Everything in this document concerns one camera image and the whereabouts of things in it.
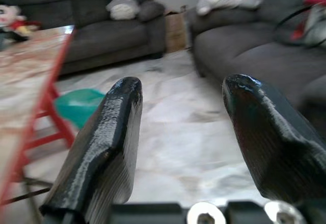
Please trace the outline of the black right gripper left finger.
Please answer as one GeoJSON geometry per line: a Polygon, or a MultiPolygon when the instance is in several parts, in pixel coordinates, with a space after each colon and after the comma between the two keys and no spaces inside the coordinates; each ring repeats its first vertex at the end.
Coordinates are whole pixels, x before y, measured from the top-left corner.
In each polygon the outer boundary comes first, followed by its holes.
{"type": "Polygon", "coordinates": [[[108,223],[132,193],[143,108],[142,83],[117,81],[70,149],[40,212],[44,223],[108,223]]]}

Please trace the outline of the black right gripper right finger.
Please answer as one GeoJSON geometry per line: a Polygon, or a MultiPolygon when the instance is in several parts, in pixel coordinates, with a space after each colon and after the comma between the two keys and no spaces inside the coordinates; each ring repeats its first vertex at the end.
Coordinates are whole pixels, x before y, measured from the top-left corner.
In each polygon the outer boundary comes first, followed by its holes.
{"type": "Polygon", "coordinates": [[[223,81],[223,101],[263,197],[289,203],[325,197],[325,140],[279,90],[233,74],[223,81]]]}

